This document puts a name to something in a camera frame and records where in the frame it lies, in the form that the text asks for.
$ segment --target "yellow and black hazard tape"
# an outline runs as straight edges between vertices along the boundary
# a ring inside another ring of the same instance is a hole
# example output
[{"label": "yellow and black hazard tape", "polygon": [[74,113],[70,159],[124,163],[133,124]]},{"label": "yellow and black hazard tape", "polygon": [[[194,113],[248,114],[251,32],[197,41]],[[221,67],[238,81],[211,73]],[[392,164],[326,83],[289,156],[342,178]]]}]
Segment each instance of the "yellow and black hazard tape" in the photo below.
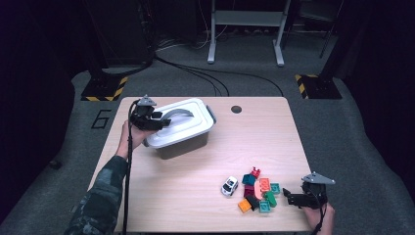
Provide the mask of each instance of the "yellow and black hazard tape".
[{"label": "yellow and black hazard tape", "polygon": [[315,77],[315,78],[317,78],[318,75],[314,75],[314,74],[310,74],[310,75],[296,74],[296,81],[297,81],[297,85],[299,86],[300,94],[302,96],[302,99],[308,99],[309,97],[308,97],[307,91],[305,89],[305,85],[302,81],[302,79],[304,77]]},{"label": "yellow and black hazard tape", "polygon": [[116,101],[122,93],[122,89],[127,82],[128,77],[124,77],[119,81],[118,88],[116,89],[114,95],[112,96],[82,96],[82,101]]}]

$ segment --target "table hole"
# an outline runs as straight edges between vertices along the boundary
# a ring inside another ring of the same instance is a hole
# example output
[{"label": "table hole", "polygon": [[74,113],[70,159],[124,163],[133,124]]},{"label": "table hole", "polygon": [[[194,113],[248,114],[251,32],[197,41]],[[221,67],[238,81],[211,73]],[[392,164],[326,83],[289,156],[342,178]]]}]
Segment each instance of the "table hole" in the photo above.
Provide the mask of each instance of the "table hole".
[{"label": "table hole", "polygon": [[240,113],[242,111],[242,108],[240,106],[232,106],[231,111],[234,114],[238,114],[238,113]]}]

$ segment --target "table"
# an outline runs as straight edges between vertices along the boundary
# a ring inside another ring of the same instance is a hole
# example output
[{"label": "table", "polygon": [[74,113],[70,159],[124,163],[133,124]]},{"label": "table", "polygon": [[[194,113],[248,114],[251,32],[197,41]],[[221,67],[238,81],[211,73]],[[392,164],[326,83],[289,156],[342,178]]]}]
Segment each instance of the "table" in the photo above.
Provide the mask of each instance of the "table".
[{"label": "table", "polygon": [[281,52],[281,38],[288,16],[291,0],[286,0],[283,12],[255,12],[255,11],[218,11],[215,1],[211,0],[211,34],[210,47],[208,50],[207,62],[214,63],[216,51],[216,29],[217,24],[229,25],[257,25],[257,26],[278,26],[277,38],[272,40],[275,58],[279,67],[284,66],[283,54]]},{"label": "table", "polygon": [[[162,107],[186,97],[151,97]],[[96,174],[115,153],[121,126],[131,103],[124,98],[97,164]],[[201,97],[214,111],[217,123],[207,145],[168,160],[156,150],[139,146],[133,152],[130,179],[128,231],[134,232],[271,232],[310,230],[302,210],[288,205],[281,193],[270,213],[242,213],[244,174],[253,166],[259,177],[279,183],[292,193],[301,193],[301,178],[310,174],[300,137],[285,98]],[[233,106],[242,111],[234,114]],[[226,198],[220,188],[228,176],[241,182]],[[123,205],[118,225],[122,230]]]}]

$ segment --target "black curtain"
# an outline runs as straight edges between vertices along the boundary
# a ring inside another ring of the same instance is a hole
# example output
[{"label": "black curtain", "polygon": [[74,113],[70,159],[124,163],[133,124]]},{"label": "black curtain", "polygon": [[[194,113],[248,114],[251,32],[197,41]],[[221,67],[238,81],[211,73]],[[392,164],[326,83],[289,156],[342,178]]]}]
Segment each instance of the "black curtain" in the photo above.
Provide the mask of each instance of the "black curtain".
[{"label": "black curtain", "polygon": [[337,44],[321,72],[342,78],[367,136],[415,201],[415,2],[345,1]]},{"label": "black curtain", "polygon": [[105,65],[80,0],[1,1],[0,18],[1,222],[62,148],[71,79]]}]

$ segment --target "camouflage sleeve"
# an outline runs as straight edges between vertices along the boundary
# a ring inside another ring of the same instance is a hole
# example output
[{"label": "camouflage sleeve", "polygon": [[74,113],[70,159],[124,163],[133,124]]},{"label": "camouflage sleeve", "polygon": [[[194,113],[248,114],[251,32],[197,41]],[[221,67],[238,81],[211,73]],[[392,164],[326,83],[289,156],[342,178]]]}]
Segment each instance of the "camouflage sleeve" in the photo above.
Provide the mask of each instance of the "camouflage sleeve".
[{"label": "camouflage sleeve", "polygon": [[127,162],[113,156],[100,170],[70,220],[65,234],[113,234],[122,200]]}]

